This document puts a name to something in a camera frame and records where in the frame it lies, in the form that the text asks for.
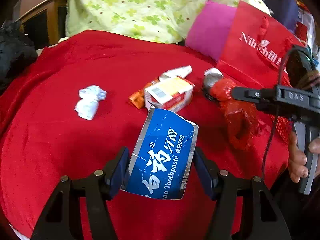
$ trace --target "barcode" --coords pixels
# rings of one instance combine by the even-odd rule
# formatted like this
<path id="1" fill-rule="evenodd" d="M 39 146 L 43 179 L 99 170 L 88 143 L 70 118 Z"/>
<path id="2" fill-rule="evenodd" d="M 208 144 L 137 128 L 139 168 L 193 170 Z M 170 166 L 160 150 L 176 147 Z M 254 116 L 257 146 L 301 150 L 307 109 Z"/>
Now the barcode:
<path id="1" fill-rule="evenodd" d="M 163 98 L 166 96 L 166 93 L 164 93 L 161 89 L 159 88 L 154 88 L 151 90 L 152 92 L 154 92 L 159 98 Z"/>

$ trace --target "red blanket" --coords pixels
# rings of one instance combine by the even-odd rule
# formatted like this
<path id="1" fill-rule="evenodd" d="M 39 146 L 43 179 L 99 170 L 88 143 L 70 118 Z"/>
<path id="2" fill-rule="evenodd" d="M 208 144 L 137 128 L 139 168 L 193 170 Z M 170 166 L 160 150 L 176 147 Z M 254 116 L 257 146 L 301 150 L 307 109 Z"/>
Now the red blanket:
<path id="1" fill-rule="evenodd" d="M 248 152 L 231 149 L 220 110 L 200 89 L 204 71 L 214 65 L 211 59 L 183 46 L 85 31 L 44 49 L 0 97 L 0 203 L 9 222 L 30 237 L 62 175 L 88 176 L 114 158 L 121 146 L 132 152 L 147 110 L 129 105 L 128 96 L 164 71 L 185 65 L 192 65 L 187 78 L 196 88 L 190 105 L 179 114 L 199 125 L 197 145 L 235 176 L 261 175 L 269 132 L 265 129 L 255 138 Z M 74 107 L 79 89 L 93 84 L 108 94 L 88 121 L 77 116 Z M 260 113 L 259 118 L 271 125 L 269 116 Z M 267 159 L 267 186 L 287 157 L 286 145 L 276 134 Z M 119 239 L 197 240 L 205 235 L 214 202 L 204 194 L 192 167 L 182 200 L 153 200 L 120 191 L 108 208 Z M 240 212 L 239 199 L 234 232 Z M 84 234 L 90 238 L 85 212 L 82 217 Z"/>

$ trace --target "blue object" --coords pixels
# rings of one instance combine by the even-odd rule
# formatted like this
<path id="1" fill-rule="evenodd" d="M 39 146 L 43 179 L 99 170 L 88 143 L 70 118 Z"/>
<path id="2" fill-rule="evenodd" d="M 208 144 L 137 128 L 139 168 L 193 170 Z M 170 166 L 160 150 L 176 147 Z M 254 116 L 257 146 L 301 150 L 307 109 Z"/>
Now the blue object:
<path id="1" fill-rule="evenodd" d="M 169 110 L 151 108 L 122 189 L 156 199 L 182 198 L 197 134 L 196 124 Z"/>
<path id="2" fill-rule="evenodd" d="M 265 0 L 264 3 L 273 11 L 274 19 L 295 33 L 299 10 L 296 0 Z"/>

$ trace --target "human hand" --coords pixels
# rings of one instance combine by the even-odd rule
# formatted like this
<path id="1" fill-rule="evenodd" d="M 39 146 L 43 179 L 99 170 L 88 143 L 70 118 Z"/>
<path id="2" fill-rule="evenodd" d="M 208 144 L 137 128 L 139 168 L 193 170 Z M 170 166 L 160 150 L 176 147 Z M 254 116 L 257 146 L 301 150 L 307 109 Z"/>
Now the human hand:
<path id="1" fill-rule="evenodd" d="M 306 155 L 300 151 L 297 147 L 298 138 L 294 132 L 291 132 L 289 136 L 289 174 L 293 182 L 298 183 L 300 178 L 306 178 L 308 176 L 308 169 L 304 166 L 307 162 Z M 320 154 L 320 138 L 314 139 L 309 145 L 309 151 L 313 154 Z M 315 177 L 320 174 L 320 162 L 316 168 Z"/>

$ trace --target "black bag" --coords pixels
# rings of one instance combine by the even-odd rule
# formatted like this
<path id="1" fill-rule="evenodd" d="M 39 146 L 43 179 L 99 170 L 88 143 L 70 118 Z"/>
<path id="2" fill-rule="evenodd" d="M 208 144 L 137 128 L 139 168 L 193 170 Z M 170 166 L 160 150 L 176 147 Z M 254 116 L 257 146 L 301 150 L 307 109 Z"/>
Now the black bag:
<path id="1" fill-rule="evenodd" d="M 33 42 L 19 31 L 21 22 L 0 29 L 0 95 L 38 57 Z"/>

